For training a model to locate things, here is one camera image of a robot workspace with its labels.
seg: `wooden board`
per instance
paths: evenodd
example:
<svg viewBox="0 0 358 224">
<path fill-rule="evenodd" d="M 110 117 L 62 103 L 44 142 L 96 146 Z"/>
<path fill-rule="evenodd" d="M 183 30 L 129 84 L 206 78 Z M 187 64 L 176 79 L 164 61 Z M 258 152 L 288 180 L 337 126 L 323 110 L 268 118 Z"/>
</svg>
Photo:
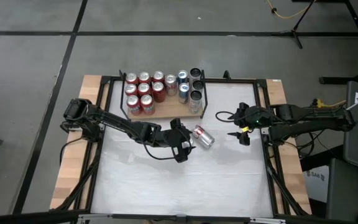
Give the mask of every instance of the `wooden board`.
<svg viewBox="0 0 358 224">
<path fill-rule="evenodd" d="M 179 102 L 178 93 L 174 96 L 165 96 L 164 102 L 154 102 L 155 113 L 152 115 L 146 115 L 141 113 L 140 115 L 133 115 L 129 110 L 127 112 L 129 119 L 140 120 L 150 118 L 185 118 L 192 116 L 201 116 L 203 113 L 203 104 L 201 102 L 200 110 L 193 114 L 190 113 L 188 104 Z"/>
<path fill-rule="evenodd" d="M 80 91 L 80 98 L 87 98 L 93 103 L 96 101 L 101 76 L 99 75 L 85 75 L 83 84 Z M 281 80 L 267 80 L 268 95 L 270 98 L 270 104 L 283 104 L 287 103 L 285 99 L 283 85 Z M 264 105 L 263 91 L 260 89 L 260 99 L 262 105 Z M 105 98 L 102 99 L 102 104 L 106 102 Z M 73 132 L 68 135 L 68 141 L 76 139 L 80 136 L 80 132 Z M 287 141 L 295 143 L 293 138 Z M 62 166 L 59 171 L 57 183 L 55 186 L 55 192 L 52 197 L 50 208 L 59 206 L 64 199 L 70 194 L 75 185 L 78 182 L 81 167 L 85 154 L 85 141 L 78 141 L 76 144 L 69 145 L 63 155 Z M 295 200 L 301 205 L 301 207 L 311 214 L 311 209 L 308 200 L 308 194 L 306 192 L 305 180 L 303 178 L 301 165 L 299 162 L 298 151 L 291 145 L 283 145 L 279 147 L 280 157 L 282 162 L 282 168 L 284 173 L 285 185 L 288 190 L 294 196 Z M 87 196 L 87 185 L 83 192 L 83 198 L 81 200 L 80 208 L 85 207 L 85 201 Z M 275 186 L 275 193 L 277 197 L 277 205 L 279 213 L 283 213 L 283 205 L 281 200 L 281 194 L 277 186 Z"/>
</svg>

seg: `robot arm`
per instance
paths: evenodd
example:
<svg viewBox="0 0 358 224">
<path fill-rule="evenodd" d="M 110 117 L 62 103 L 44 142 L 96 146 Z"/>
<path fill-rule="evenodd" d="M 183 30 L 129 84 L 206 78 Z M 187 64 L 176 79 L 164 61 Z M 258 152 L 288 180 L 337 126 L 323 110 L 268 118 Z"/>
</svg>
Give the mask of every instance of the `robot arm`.
<svg viewBox="0 0 358 224">
<path fill-rule="evenodd" d="M 289 137 L 324 129 L 350 131 L 355 122 L 344 108 L 300 108 L 295 105 L 273 105 L 275 114 L 265 108 L 240 103 L 236 113 L 228 117 L 243 133 L 237 136 L 241 144 L 249 145 L 248 129 L 268 128 L 273 144 L 283 144 Z"/>
<path fill-rule="evenodd" d="M 161 131 L 161 126 L 148 122 L 128 121 L 124 118 L 108 113 L 89 100 L 74 99 L 70 101 L 63 117 L 65 125 L 78 125 L 82 130 L 82 138 L 88 141 L 97 141 L 100 136 L 100 123 L 126 133 L 131 139 L 139 144 L 151 147 L 170 147 L 177 148 L 178 154 L 173 153 L 173 158 L 177 162 L 184 162 L 188 159 L 188 154 L 195 147 L 183 147 L 182 143 L 189 142 L 191 131 L 187 130 L 175 118 L 170 122 L 171 130 Z"/>
</svg>

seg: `gray floor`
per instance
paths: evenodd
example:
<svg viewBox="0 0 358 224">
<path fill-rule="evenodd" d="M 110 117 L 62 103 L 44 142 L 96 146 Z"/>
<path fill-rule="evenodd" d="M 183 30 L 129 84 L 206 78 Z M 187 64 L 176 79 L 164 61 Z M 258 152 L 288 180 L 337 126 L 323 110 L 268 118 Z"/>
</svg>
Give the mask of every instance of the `gray floor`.
<svg viewBox="0 0 358 224">
<path fill-rule="evenodd" d="M 72 30 L 80 0 L 0 1 L 0 30 Z M 273 1 L 289 15 L 306 6 Z M 89 0 L 80 30 L 280 31 L 296 19 L 283 20 L 259 1 Z M 300 31 L 356 31 L 344 5 L 315 4 Z M 207 77 L 282 79 L 289 103 L 307 106 L 313 98 L 335 103 L 345 86 L 324 86 L 320 76 L 358 73 L 358 38 L 302 38 L 304 49 L 279 37 L 77 37 L 48 128 L 24 212 L 46 211 L 53 194 L 58 155 L 67 135 L 62 114 L 78 96 L 83 75 L 117 75 L 141 70 L 203 68 Z M 36 132 L 47 107 L 68 37 L 0 37 L 0 214 L 9 212 Z M 342 134 L 326 131 L 327 146 Z M 298 143 L 307 142 L 299 138 Z M 316 152 L 324 150 L 317 144 Z"/>
</svg>

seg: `coke can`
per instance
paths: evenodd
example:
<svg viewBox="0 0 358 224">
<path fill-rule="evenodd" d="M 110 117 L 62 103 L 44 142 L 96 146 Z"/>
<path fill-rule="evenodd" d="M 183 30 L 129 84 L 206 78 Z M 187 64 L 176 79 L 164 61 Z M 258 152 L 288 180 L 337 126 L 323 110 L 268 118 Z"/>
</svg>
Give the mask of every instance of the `coke can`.
<svg viewBox="0 0 358 224">
<path fill-rule="evenodd" d="M 156 71 L 153 76 L 153 82 L 164 83 L 164 81 L 165 81 L 164 73 L 162 73 L 161 71 Z"/>
<path fill-rule="evenodd" d="M 128 96 L 127 106 L 133 115 L 139 115 L 142 112 L 140 107 L 139 98 L 137 96 Z"/>
<path fill-rule="evenodd" d="M 179 85 L 178 89 L 179 89 L 179 102 L 183 104 L 187 103 L 189 99 L 189 91 L 190 91 L 189 84 L 182 83 Z"/>
<path fill-rule="evenodd" d="M 139 82 L 140 83 L 147 83 L 150 84 L 150 82 L 152 81 L 152 78 L 150 77 L 150 74 L 147 72 L 141 72 L 139 74 Z"/>
<path fill-rule="evenodd" d="M 157 103 L 161 103 L 165 100 L 165 90 L 164 90 L 164 85 L 162 83 L 155 82 L 153 84 L 152 93 L 153 93 L 154 100 Z"/>
<path fill-rule="evenodd" d="M 152 115 L 155 112 L 153 98 L 150 95 L 144 95 L 140 99 L 140 105 L 146 115 Z"/>
<path fill-rule="evenodd" d="M 193 130 L 193 137 L 206 149 L 209 149 L 215 142 L 215 138 L 206 132 L 201 126 L 196 125 Z"/>
<path fill-rule="evenodd" d="M 140 97 L 151 93 L 150 86 L 146 83 L 139 84 L 137 90 L 139 91 Z"/>
<path fill-rule="evenodd" d="M 190 97 L 189 97 L 190 113 L 193 113 L 193 114 L 198 113 L 198 111 L 200 110 L 201 98 L 202 98 L 202 94 L 200 91 L 198 91 L 198 90 L 191 91 Z"/>
<path fill-rule="evenodd" d="M 134 84 L 128 84 L 127 86 L 125 86 L 125 94 L 127 96 L 137 96 L 137 87 Z"/>
<path fill-rule="evenodd" d="M 137 84 L 139 84 L 139 79 L 137 78 L 137 75 L 135 73 L 128 73 L 128 75 L 126 77 L 126 82 L 128 84 L 137 85 Z"/>
<path fill-rule="evenodd" d="M 187 82 L 187 72 L 184 70 L 180 70 L 178 72 L 178 85 L 186 82 Z"/>
<path fill-rule="evenodd" d="M 195 80 L 201 79 L 201 71 L 198 68 L 193 68 L 190 70 L 189 83 L 190 86 L 193 84 Z"/>
<path fill-rule="evenodd" d="M 174 96 L 178 91 L 176 76 L 167 75 L 165 77 L 165 86 L 167 87 L 168 96 Z"/>
<path fill-rule="evenodd" d="M 204 83 L 201 80 L 195 80 L 191 85 L 191 90 L 198 90 L 200 93 L 203 93 Z"/>
</svg>

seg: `blue soda can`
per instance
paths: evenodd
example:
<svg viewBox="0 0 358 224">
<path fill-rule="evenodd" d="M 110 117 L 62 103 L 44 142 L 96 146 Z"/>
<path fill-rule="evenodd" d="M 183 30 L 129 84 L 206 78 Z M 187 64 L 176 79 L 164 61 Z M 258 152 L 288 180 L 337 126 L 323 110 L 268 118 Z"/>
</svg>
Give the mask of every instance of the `blue soda can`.
<svg viewBox="0 0 358 224">
<path fill-rule="evenodd" d="M 182 83 L 186 83 L 187 82 L 187 72 L 184 70 L 180 70 L 178 72 L 178 85 L 182 84 Z"/>
<path fill-rule="evenodd" d="M 179 89 L 179 102 L 183 104 L 187 103 L 189 99 L 189 91 L 190 91 L 189 84 L 182 83 L 179 85 L 178 89 Z"/>
</svg>

